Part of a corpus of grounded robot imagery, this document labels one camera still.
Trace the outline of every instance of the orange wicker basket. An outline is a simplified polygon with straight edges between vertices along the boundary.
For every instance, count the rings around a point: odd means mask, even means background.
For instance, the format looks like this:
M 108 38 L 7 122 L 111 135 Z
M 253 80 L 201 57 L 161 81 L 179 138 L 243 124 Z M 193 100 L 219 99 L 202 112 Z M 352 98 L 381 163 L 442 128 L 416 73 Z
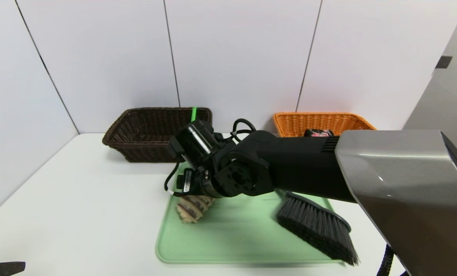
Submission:
M 352 113 L 281 112 L 274 115 L 274 124 L 281 137 L 303 136 L 307 129 L 330 129 L 335 135 L 346 130 L 375 130 L 369 122 Z

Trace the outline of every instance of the white table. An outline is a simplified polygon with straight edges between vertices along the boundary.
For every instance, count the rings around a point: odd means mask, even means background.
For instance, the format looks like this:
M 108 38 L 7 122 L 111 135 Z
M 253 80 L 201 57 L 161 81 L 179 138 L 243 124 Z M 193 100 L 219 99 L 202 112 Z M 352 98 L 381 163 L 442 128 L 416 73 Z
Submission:
M 25 261 L 29 276 L 373 276 L 385 241 L 357 204 L 333 200 L 353 227 L 358 267 L 168 265 L 155 243 L 173 164 L 128 163 L 103 134 L 75 137 L 0 208 L 0 262 Z M 391 276 L 404 271 L 395 259 Z

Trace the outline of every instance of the sticker label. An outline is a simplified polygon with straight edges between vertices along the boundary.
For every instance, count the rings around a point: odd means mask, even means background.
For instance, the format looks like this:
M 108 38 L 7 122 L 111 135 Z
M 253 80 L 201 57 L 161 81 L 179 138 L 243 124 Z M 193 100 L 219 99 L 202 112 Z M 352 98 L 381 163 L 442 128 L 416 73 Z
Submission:
M 191 175 L 193 174 L 192 171 L 185 171 L 184 172 L 184 192 L 189 192 L 191 187 Z

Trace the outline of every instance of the brush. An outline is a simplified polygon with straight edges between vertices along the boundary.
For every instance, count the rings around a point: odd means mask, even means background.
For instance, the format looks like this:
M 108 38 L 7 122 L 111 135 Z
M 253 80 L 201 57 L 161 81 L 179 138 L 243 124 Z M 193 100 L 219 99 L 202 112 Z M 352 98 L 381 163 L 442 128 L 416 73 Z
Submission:
M 343 218 L 306 197 L 286 192 L 276 220 L 279 225 L 297 235 L 333 260 L 343 260 L 354 266 L 360 260 Z

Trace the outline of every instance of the gray wall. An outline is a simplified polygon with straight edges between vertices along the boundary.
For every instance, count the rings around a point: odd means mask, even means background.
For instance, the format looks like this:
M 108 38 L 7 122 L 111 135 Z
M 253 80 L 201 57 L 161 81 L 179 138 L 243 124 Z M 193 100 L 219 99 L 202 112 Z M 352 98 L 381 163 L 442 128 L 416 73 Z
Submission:
M 457 28 L 444 55 L 450 65 L 436 69 L 404 129 L 441 129 L 457 146 Z

